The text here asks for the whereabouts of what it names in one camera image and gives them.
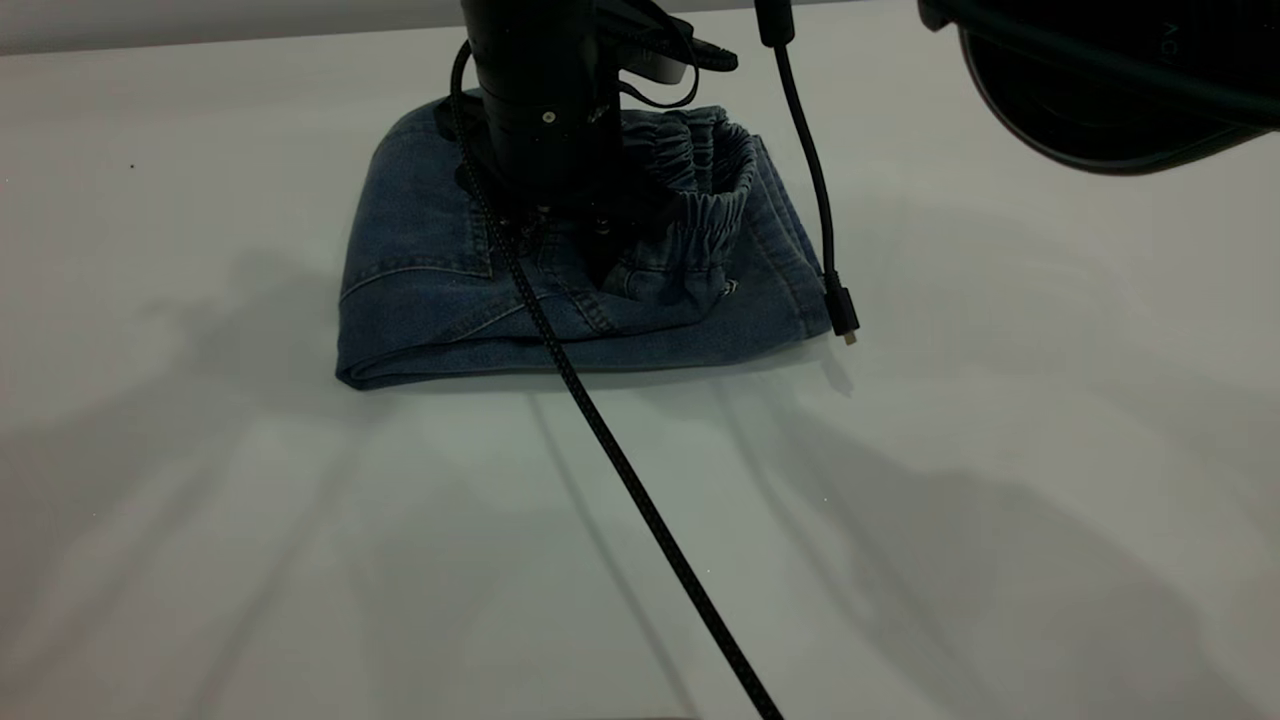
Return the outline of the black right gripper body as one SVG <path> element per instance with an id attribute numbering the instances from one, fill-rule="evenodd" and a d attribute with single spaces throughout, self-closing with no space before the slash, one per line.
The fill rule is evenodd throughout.
<path id="1" fill-rule="evenodd" d="M 573 286 L 600 292 L 628 292 L 634 278 L 628 261 L 662 240 L 662 190 L 604 188 L 563 204 L 536 205 L 511 190 L 492 190 L 490 282 L 509 284 L 498 240 L 515 246 L 532 279 L 548 283 L 558 275 Z"/>

